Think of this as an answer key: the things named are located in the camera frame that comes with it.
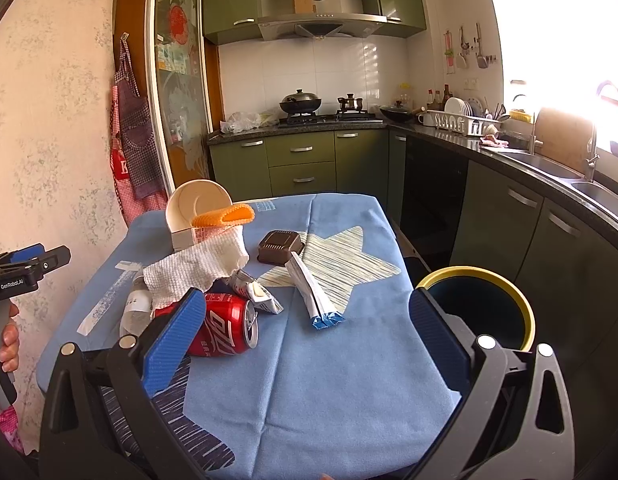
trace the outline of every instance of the dish rack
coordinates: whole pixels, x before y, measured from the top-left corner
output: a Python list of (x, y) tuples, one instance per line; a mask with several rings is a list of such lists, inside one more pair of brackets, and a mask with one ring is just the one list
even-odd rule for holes
[(489, 124), (500, 125), (500, 121), (485, 119), (482, 117), (471, 117), (439, 110), (427, 110), (433, 117), (434, 126), (440, 130), (450, 130), (467, 137), (484, 137), (484, 128)]

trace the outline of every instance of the cutting board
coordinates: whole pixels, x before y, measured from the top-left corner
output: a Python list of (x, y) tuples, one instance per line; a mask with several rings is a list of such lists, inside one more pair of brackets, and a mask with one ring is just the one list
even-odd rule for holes
[(542, 108), (535, 120), (535, 137), (543, 144), (535, 151), (572, 170), (585, 173), (592, 128), (592, 122), (582, 117), (553, 108)]

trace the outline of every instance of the black dishwasher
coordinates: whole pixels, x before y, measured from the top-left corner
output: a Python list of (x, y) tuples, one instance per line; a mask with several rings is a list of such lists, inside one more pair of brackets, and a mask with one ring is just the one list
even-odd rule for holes
[(400, 229), (431, 270), (449, 266), (467, 166), (465, 156), (407, 136)]

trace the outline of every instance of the metal screw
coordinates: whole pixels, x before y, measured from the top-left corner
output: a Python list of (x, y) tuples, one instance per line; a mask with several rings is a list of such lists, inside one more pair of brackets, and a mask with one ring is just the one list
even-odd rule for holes
[(551, 357), (553, 355), (553, 348), (547, 345), (547, 343), (540, 343), (538, 345), (538, 352), (545, 357)]
[(478, 345), (486, 350), (491, 350), (496, 347), (496, 340), (490, 335), (481, 335), (478, 338)]
[(125, 350), (134, 348), (134, 346), (136, 346), (136, 336), (131, 334), (122, 336), (118, 341), (118, 346)]
[(73, 343), (65, 343), (60, 349), (62, 355), (71, 355), (76, 351), (76, 345)]

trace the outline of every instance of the coca-cola can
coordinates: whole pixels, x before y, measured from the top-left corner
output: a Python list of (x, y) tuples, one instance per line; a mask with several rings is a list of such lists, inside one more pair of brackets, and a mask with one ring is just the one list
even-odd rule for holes
[[(189, 355), (236, 355), (258, 344), (258, 315), (250, 300), (214, 292), (206, 293), (205, 300), (205, 321), (189, 346)], [(155, 315), (168, 314), (174, 307), (157, 310)]]

